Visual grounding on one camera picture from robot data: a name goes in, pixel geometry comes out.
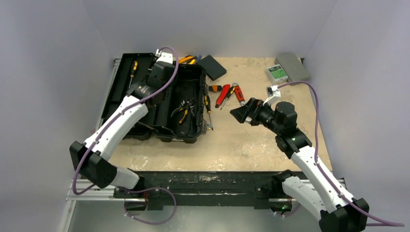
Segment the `small yellow black screwdriver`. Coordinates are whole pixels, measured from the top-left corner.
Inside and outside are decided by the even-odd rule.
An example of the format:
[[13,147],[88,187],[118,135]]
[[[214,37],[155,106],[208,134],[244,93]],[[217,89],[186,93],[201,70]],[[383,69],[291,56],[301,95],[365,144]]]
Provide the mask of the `small yellow black screwdriver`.
[[133,62],[132,62],[132,65],[131,65],[131,70],[130,70],[129,88],[130,88],[131,85],[132,85],[132,80],[133,80],[133,78],[134,78],[134,76],[135,76],[135,73],[136,73],[136,70],[137,70],[137,66],[138,66],[138,62],[137,62],[136,60],[133,61]]

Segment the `black toolbox tray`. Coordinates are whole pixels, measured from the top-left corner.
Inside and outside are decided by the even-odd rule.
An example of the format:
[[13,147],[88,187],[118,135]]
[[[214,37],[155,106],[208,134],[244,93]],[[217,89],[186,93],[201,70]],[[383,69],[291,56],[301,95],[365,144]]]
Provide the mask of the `black toolbox tray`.
[[124,53],[121,58],[115,59],[113,81],[110,86],[104,109],[102,112],[102,123],[116,111],[129,90],[130,70],[133,61],[138,62],[132,84],[141,81],[154,63],[153,53]]

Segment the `red handled pliers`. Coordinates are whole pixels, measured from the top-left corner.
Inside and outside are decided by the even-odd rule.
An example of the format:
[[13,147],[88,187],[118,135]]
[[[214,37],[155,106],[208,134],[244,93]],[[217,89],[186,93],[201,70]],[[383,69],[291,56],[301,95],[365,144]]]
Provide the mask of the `red handled pliers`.
[[225,99],[231,85],[226,84],[222,87],[222,90],[220,92],[220,95],[218,96],[216,103],[215,103],[215,108],[219,108],[222,105],[223,100]]

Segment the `yellow handled needle-nose pliers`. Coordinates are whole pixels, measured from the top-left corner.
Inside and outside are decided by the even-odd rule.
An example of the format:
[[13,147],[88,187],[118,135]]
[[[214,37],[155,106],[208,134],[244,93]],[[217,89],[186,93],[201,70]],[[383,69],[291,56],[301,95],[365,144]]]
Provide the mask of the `yellow handled needle-nose pliers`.
[[175,116],[178,112],[182,112],[182,118],[178,121],[179,125],[182,125],[188,118],[188,114],[191,113],[194,116],[193,101],[183,100],[179,106],[171,113],[171,117]]

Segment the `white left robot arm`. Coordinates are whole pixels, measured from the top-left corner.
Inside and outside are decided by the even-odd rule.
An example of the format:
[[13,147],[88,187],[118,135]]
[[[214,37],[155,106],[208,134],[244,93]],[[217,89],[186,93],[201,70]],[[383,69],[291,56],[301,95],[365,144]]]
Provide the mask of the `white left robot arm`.
[[125,188],[133,198],[144,193],[140,176],[109,162],[119,142],[152,106],[167,97],[167,89],[176,78],[179,64],[157,61],[144,82],[131,85],[127,95],[109,119],[84,142],[74,141],[69,152],[75,170],[72,191],[81,195],[97,186]]

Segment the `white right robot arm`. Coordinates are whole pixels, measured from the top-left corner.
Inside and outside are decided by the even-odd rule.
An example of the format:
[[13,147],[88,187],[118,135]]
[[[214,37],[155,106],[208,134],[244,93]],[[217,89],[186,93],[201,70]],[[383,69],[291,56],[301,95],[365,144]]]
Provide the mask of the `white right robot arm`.
[[295,174],[285,170],[273,176],[271,190],[279,197],[296,199],[318,221],[323,232],[361,232],[366,228],[369,205],[348,192],[315,157],[315,148],[297,127],[297,112],[290,102],[281,101],[272,109],[262,100],[251,98],[230,114],[239,123],[263,125],[276,134],[280,151],[296,164],[313,187],[306,186]]

